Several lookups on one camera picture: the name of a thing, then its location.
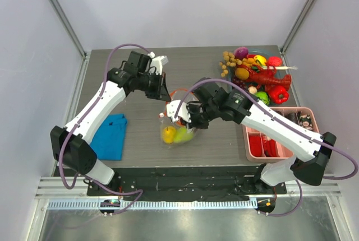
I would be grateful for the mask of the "purple toy onion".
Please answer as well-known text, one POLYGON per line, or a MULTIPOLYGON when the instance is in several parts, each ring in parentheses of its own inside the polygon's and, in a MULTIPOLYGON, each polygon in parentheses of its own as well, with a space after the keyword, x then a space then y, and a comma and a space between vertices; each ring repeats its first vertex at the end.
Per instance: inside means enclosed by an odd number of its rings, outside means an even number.
POLYGON ((246 47, 239 47, 234 52, 235 59, 243 60, 248 56, 248 49, 246 47))

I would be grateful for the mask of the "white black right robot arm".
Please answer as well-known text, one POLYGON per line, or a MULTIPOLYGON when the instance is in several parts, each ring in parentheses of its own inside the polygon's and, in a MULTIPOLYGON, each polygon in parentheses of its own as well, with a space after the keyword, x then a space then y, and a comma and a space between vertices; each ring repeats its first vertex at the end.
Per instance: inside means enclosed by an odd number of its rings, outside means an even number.
POLYGON ((289 149, 293 154, 291 157, 260 166, 253 179, 259 193, 292 180, 311 186, 321 185, 337 140, 334 134, 305 129, 237 85, 232 86, 231 92, 226 92, 218 83, 219 79, 203 78, 189 89, 189 93, 198 99, 195 106, 186 105, 191 127, 207 129, 209 122, 220 118, 255 129, 289 149))

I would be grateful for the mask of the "yellow toy pear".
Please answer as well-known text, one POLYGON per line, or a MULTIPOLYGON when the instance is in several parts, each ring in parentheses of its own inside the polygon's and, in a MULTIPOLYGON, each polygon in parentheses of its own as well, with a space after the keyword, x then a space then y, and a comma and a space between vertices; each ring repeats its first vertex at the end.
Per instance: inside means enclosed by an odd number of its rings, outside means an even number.
POLYGON ((174 126, 167 126, 162 129, 162 140, 164 143, 171 144, 174 141, 177 130, 174 126))

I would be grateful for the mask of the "clear orange zip bag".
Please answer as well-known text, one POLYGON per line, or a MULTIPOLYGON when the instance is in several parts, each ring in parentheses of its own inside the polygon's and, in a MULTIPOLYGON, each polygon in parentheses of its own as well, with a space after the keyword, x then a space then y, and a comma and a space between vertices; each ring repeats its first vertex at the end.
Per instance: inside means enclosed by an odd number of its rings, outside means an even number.
MULTIPOLYGON (((179 89, 175 89, 173 90, 171 93, 170 93, 170 96, 171 96, 171 101, 173 100, 181 100, 182 97, 185 95, 185 93, 187 92, 187 89, 184 89, 184 88, 179 88, 179 89)), ((184 103, 189 103, 191 101, 196 101, 197 98, 193 95, 193 94, 189 94, 188 97, 185 99, 184 103)), ((164 110, 159 114, 159 121, 160 121, 160 139, 161 141, 163 142, 162 140, 162 129, 167 127, 167 126, 174 126, 176 127, 176 130, 180 127, 185 127, 187 128, 188 130, 192 130, 194 132, 194 136, 197 132, 197 129, 194 129, 194 128, 189 128, 188 127, 188 123, 185 123, 184 121, 179 121, 179 122, 176 122, 176 123, 172 123, 171 122, 171 119, 169 117, 167 117, 166 113, 165 113, 165 107, 164 107, 164 110)), ((178 145, 181 145, 181 144, 184 144, 184 143, 171 143, 171 144, 167 144, 167 143, 164 143, 168 146, 178 146, 178 145)))

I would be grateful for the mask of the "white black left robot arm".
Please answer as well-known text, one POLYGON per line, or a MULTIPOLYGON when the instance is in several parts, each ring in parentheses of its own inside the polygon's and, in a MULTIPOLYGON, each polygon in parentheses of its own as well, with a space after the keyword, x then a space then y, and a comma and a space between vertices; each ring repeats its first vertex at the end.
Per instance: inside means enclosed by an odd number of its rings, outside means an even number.
POLYGON ((132 51, 119 68, 105 70, 104 80, 81 112, 64 127, 55 126, 50 132, 53 156, 60 174, 63 166, 100 183, 109 196, 119 190, 115 172, 97 157, 90 144, 106 117, 131 92, 142 91, 148 99, 169 102, 163 67, 165 55, 141 54, 132 51))

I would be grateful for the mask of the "orange toy fruit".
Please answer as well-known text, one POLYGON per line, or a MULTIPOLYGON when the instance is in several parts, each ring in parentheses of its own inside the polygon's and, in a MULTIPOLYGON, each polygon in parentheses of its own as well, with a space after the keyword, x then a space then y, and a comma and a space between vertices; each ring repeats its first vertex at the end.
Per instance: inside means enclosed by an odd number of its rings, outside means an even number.
POLYGON ((235 72, 234 72, 235 76, 239 79, 239 80, 247 80, 250 76, 250 73, 247 69, 245 68, 236 68, 235 72))

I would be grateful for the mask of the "green toy apple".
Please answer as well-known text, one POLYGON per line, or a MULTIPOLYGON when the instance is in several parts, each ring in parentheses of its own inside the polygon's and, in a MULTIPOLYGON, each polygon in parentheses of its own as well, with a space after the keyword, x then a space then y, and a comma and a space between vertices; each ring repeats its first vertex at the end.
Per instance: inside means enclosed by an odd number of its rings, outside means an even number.
POLYGON ((188 130, 185 127, 180 127, 177 129, 176 134, 174 135, 173 142, 185 143, 192 140, 193 137, 194 137, 194 132, 192 130, 188 130))

